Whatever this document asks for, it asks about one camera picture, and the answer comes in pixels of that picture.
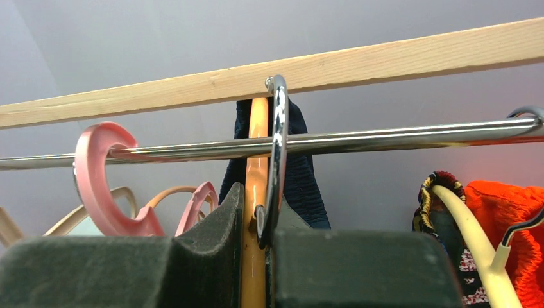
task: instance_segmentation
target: pink hanger hook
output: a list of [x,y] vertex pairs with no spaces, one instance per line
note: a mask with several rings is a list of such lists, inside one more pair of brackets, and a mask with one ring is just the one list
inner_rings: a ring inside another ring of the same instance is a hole
[[153,208],[143,207],[131,219],[119,210],[110,194],[105,166],[108,152],[137,146],[134,137],[113,122],[87,128],[78,140],[74,168],[81,200],[104,235],[165,235]]
[[178,229],[176,230],[176,236],[181,235],[194,226],[198,218],[198,212],[200,211],[202,203],[207,196],[212,198],[213,209],[215,210],[218,207],[219,198],[217,197],[216,190],[214,189],[212,183],[204,182],[200,184],[200,186],[192,194],[191,200],[189,200],[187,203],[183,216],[180,220],[180,224],[178,225]]

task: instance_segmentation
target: dark blue garment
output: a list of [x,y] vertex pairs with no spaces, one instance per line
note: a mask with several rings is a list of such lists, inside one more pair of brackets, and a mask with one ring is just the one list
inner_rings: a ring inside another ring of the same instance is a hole
[[[273,99],[268,98],[268,135],[272,133]],[[251,100],[236,102],[234,139],[248,138],[250,130]],[[289,135],[308,133],[300,109],[289,100]],[[246,159],[232,159],[226,168],[219,203],[223,202],[235,182],[246,183]],[[321,192],[314,176],[312,155],[287,155],[284,196],[293,210],[312,228],[330,229]]]

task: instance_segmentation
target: orange knit fabric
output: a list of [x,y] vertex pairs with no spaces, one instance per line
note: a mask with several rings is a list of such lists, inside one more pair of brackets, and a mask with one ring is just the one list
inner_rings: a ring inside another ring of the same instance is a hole
[[[474,181],[465,188],[466,205],[497,248],[506,229],[533,218],[544,205],[544,189]],[[518,231],[506,271],[524,308],[544,308],[544,224]]]

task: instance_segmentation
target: gray wall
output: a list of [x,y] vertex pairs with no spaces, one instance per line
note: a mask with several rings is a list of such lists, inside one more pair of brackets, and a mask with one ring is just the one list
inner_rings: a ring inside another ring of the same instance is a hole
[[[0,103],[9,104],[183,74],[365,46],[544,15],[544,1],[0,1]],[[310,132],[501,119],[542,105],[544,65],[292,95]],[[232,138],[233,102],[0,130],[0,157],[73,152],[104,120],[140,145]],[[334,228],[407,230],[421,182],[444,169],[475,179],[544,185],[541,144],[315,158]],[[111,187],[141,205],[172,185],[211,180],[226,162],[108,167]],[[0,204],[29,235],[79,204],[70,169],[0,173]],[[187,196],[166,200],[173,234]]]

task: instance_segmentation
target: metal hook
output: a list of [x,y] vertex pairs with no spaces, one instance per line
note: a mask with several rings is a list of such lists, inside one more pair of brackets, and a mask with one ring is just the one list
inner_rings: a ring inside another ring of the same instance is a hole
[[[537,107],[537,106],[524,106],[512,111],[508,115],[508,117],[519,117],[522,114],[532,114],[540,120],[540,124],[544,124],[544,108]],[[510,226],[506,230],[504,237],[502,238],[502,242],[501,242],[502,246],[507,247],[510,245],[510,240],[512,239],[512,236],[514,236],[515,232],[534,228],[543,222],[544,222],[544,206],[540,210],[540,213],[538,213],[536,216],[534,216],[530,220]]]
[[78,193],[78,198],[81,201],[81,204],[83,204],[83,199],[81,198],[80,193],[80,187],[78,186],[78,178],[77,178],[77,171],[76,171],[76,162],[72,162],[72,178],[74,179],[74,185],[76,186],[76,193]]
[[287,85],[281,75],[269,77],[265,81],[268,92],[274,95],[274,119],[272,127],[272,153],[268,187],[266,189],[266,208],[255,207],[257,220],[257,241],[259,248],[270,247],[284,194],[285,163],[287,162],[287,131],[289,126],[289,96]]

